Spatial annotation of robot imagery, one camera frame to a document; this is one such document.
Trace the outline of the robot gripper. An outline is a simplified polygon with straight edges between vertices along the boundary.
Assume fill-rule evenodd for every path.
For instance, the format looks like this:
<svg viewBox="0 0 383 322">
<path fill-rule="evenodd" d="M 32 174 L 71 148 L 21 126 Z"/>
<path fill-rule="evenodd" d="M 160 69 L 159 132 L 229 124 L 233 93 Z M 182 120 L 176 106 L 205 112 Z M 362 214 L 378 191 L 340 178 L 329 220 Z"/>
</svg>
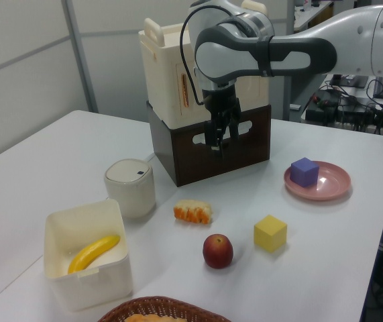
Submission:
<svg viewBox="0 0 383 322">
<path fill-rule="evenodd" d="M 210 146 L 217 157 L 223 157 L 222 131 L 216 123 L 228 123 L 229 134 L 232 140 L 239 139 L 239 120 L 241 108 L 236 96 L 235 85 L 216 89 L 214 91 L 202 90 L 203 102 L 211 114 L 211 120 L 204 122 L 205 144 Z"/>
</svg>

